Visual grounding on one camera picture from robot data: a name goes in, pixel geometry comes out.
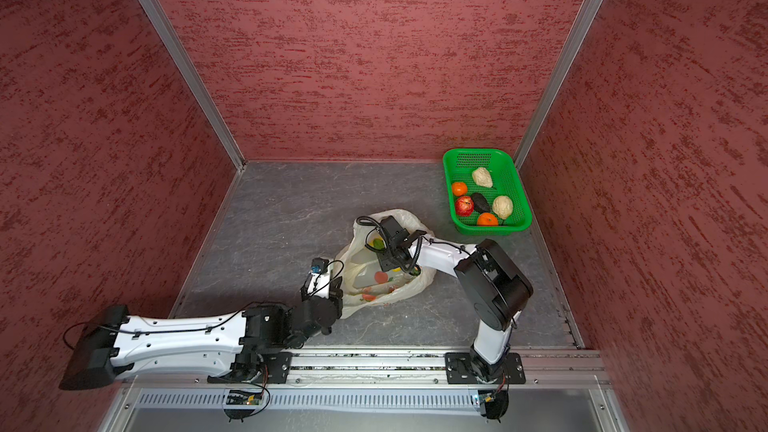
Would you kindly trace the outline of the printed translucent plastic bag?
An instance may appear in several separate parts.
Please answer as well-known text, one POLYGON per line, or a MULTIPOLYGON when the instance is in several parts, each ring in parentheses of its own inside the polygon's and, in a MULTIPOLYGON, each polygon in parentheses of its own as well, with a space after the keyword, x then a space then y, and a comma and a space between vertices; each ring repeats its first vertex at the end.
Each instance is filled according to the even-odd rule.
POLYGON ((430 286, 437 274, 435 268, 422 267, 418 275, 399 267, 385 271, 377 255, 366 248, 383 239, 373 226, 353 225, 351 242, 336 256, 344 264, 341 275, 343 293, 342 319, 370 307, 394 304, 410 299, 430 286))

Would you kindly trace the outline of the red apple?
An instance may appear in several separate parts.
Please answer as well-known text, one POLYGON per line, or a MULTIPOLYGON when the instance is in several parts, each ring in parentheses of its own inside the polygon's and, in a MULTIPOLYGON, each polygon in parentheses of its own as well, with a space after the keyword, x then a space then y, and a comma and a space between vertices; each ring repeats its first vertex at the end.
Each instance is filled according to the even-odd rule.
POLYGON ((463 195, 456 199, 454 210, 459 217, 469 217, 474 213, 475 204, 471 196, 463 195))

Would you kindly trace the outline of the large orange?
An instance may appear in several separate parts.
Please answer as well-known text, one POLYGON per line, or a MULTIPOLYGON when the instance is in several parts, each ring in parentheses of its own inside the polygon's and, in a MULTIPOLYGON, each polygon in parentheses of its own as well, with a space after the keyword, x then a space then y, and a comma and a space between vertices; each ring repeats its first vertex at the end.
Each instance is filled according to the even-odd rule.
POLYGON ((499 219, 491 212, 481 213, 477 217, 476 225, 482 227, 496 227, 499 225, 499 219))

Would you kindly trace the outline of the dark avocado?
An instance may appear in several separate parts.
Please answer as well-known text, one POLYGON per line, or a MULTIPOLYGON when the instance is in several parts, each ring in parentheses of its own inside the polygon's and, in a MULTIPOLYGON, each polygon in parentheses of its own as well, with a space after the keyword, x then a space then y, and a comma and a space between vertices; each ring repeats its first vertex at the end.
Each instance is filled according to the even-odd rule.
POLYGON ((480 214, 491 212, 491 205, 483 194, 475 192, 470 195, 470 198, 472 199, 474 210, 476 212, 480 214))

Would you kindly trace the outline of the green plastic basket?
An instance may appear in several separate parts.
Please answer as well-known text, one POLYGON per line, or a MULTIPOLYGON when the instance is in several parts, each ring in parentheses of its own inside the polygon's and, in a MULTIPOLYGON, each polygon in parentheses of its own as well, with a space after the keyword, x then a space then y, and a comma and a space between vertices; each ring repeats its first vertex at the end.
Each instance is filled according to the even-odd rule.
POLYGON ((516 166, 509 154, 498 149, 487 148, 455 148, 443 154, 442 164, 449 198, 449 212, 455 228, 464 235, 510 235, 527 230, 532 224, 532 212, 526 197, 516 166), (472 171, 478 167, 487 168, 493 178, 493 188, 478 187, 472 180, 472 171), (479 192, 485 196, 489 204, 498 196, 509 196, 514 203, 513 214, 501 221, 496 227, 477 226, 480 213, 474 210, 469 217, 459 217, 454 204, 458 197, 451 192, 453 182, 464 182, 468 193, 479 192))

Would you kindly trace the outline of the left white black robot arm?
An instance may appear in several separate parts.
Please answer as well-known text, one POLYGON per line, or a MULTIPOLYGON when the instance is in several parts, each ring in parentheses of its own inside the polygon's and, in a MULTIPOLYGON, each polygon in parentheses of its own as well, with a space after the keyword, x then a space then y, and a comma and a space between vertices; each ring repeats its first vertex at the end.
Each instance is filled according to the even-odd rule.
POLYGON ((229 314, 186 319, 132 315, 124 305, 80 324, 60 380, 93 390, 147 374, 202 374, 210 383, 281 382, 291 351, 331 332, 340 319, 340 277, 313 274, 295 307, 252 303, 229 314))

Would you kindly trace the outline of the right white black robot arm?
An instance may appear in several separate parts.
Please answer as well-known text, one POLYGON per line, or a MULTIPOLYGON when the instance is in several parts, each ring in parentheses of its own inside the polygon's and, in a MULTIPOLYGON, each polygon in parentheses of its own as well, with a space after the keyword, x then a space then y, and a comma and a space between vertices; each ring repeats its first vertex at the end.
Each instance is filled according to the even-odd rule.
POLYGON ((435 269, 456 278, 479 318, 469 352, 470 370, 482 383, 501 379, 511 332, 533 286, 497 242, 458 244, 417 232, 392 243, 376 239, 366 248, 377 255, 384 272, 435 269))

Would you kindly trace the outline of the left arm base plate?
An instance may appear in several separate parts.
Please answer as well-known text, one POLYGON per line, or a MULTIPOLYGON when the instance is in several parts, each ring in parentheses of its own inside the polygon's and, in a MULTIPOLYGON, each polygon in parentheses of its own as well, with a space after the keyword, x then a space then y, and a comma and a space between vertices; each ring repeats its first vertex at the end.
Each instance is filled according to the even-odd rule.
POLYGON ((251 384, 266 386, 285 384, 290 372, 293 354, 239 353, 234 362, 219 376, 209 376, 210 384, 251 384))

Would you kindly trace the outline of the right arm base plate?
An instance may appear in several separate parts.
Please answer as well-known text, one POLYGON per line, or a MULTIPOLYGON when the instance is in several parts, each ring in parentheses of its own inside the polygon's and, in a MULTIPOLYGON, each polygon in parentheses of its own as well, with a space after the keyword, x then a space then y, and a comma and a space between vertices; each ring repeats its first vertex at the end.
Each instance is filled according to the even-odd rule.
POLYGON ((522 360, 517 353, 507 353, 489 364, 474 352, 449 352, 444 355, 449 384, 522 385, 526 383, 522 360))

